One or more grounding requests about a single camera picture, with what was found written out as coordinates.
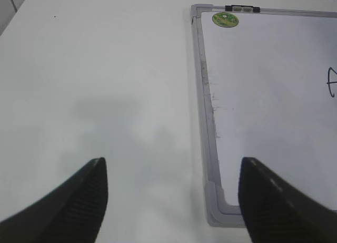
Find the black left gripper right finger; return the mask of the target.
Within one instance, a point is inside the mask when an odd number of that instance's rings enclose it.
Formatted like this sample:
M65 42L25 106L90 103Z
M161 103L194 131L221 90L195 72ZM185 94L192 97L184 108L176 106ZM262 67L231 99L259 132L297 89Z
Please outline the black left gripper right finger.
M256 158L241 161L238 200L252 242L336 242L336 212Z

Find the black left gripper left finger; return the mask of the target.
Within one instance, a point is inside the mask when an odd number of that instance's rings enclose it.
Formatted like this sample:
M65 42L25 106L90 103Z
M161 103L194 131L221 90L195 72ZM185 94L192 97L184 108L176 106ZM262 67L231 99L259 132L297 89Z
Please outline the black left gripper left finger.
M49 194L1 222L1 242L95 242L108 203L104 158L90 160Z

